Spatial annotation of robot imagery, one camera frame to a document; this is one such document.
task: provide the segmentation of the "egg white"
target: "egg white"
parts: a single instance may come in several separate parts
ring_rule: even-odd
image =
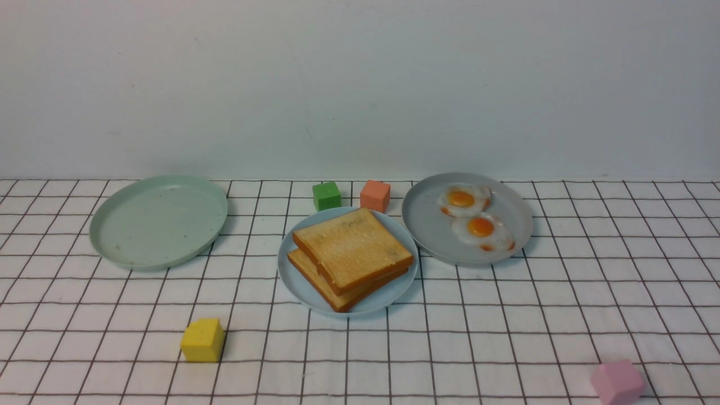
[[[470,194],[475,202],[469,207],[457,207],[448,201],[448,196],[454,191],[464,191]],[[452,186],[448,187],[438,197],[438,205],[444,209],[445,214],[455,218],[472,217],[479,215],[490,204],[492,191],[485,186]]]
[[[475,236],[467,229],[468,222],[472,220],[471,217],[455,218],[451,224],[452,233],[463,244],[477,246],[479,249],[483,245],[488,245],[492,246],[493,251],[510,250],[515,246],[513,234],[496,215],[480,213],[476,216],[489,220],[495,229],[488,236]]]

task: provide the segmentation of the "toast slice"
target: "toast slice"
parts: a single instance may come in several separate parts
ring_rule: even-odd
[[[415,257],[368,208],[293,232],[336,295],[409,267]]]
[[[336,295],[333,292],[333,289],[330,288],[328,282],[325,281],[325,278],[318,274],[318,269],[312,263],[310,258],[307,257],[305,253],[302,253],[300,249],[295,249],[288,253],[287,259],[293,266],[295,266],[296,269],[298,269],[298,271],[300,271],[300,274],[302,274],[302,276],[305,277],[310,284],[312,284],[316,291],[323,296],[325,301],[330,304],[330,307],[332,307],[335,312],[350,311],[355,305],[357,305],[357,303],[365,299],[365,297],[408,272],[407,268],[401,269],[374,282],[361,285],[360,287],[344,293],[343,295]]]

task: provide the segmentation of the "fried egg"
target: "fried egg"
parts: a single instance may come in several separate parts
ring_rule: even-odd
[[[512,250],[515,238],[496,216],[480,213],[470,218],[455,218],[452,233],[464,244],[477,246],[486,252]]]
[[[440,211],[451,217],[472,217],[479,215],[490,206],[489,187],[452,186],[440,194]]]

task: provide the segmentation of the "plate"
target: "plate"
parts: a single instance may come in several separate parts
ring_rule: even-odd
[[[504,222],[515,237],[515,248],[485,252],[460,243],[450,229],[452,218],[437,205],[440,194],[451,185],[487,186],[492,202],[486,210]],[[415,241],[433,257],[450,264],[481,267],[507,259],[523,248],[533,233],[533,214],[523,198],[508,186],[472,173],[444,173],[415,184],[402,202],[402,219]]]
[[[365,297],[365,299],[351,308],[349,312],[341,313],[333,311],[320,293],[316,291],[316,289],[305,279],[305,277],[300,274],[295,266],[290,263],[287,259],[287,254],[297,249],[297,245],[292,241],[293,232],[315,225],[316,223],[321,223],[340,215],[347,214],[356,209],[357,208],[354,207],[331,208],[307,217],[298,223],[290,232],[287,233],[287,235],[285,235],[282,240],[282,244],[280,245],[280,252],[277,255],[277,269],[280,274],[280,279],[285,284],[285,287],[287,287],[290,293],[294,295],[300,303],[314,311],[324,313],[325,315],[359,316],[383,309],[395,302],[395,300],[397,300],[410,287],[410,284],[412,284],[413,279],[415,279],[415,274],[418,271],[418,247],[415,245],[413,237],[395,219],[392,219],[383,213],[372,211],[375,218],[377,218],[380,223],[408,251],[413,254],[415,261],[410,266],[408,272]]]
[[[151,177],[122,188],[100,206],[90,222],[90,242],[117,266],[166,269],[204,251],[227,216],[228,199],[210,181]]]

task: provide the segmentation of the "gray plate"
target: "gray plate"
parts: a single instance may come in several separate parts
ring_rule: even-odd
[[[460,243],[450,229],[452,218],[443,214],[437,199],[451,185],[488,186],[492,204],[487,212],[496,214],[515,237],[515,248],[506,252],[485,252]],[[408,191],[402,202],[402,219],[415,241],[433,257],[466,267],[481,267],[507,259],[522,249],[533,233],[533,214],[522,197],[493,179],[471,173],[445,173],[428,177]]]
[[[329,210],[323,210],[319,213],[311,215],[310,217],[302,220],[293,229],[291,229],[280,245],[280,251],[277,254],[277,269],[280,274],[280,280],[285,284],[285,287],[294,295],[303,305],[311,308],[314,311],[324,313],[329,316],[348,317],[348,316],[359,316],[365,315],[371,312],[375,312],[379,309],[383,309],[386,306],[391,305],[395,302],[405,291],[410,287],[415,279],[415,274],[418,272],[418,248],[413,241],[413,237],[410,236],[408,231],[400,225],[399,222],[392,219],[391,217],[372,211],[375,218],[415,257],[415,261],[410,266],[408,272],[395,280],[387,283],[382,288],[378,289],[374,293],[368,295],[355,305],[349,312],[339,313],[333,311],[330,305],[325,302],[325,299],[316,291],[316,289],[310,284],[305,277],[300,274],[295,266],[290,263],[287,259],[287,254],[292,250],[297,249],[297,245],[292,241],[292,233],[298,229],[307,228],[308,226],[315,225],[327,221],[331,218],[338,217],[340,215],[347,214],[357,208],[353,207],[340,207],[331,208]]]

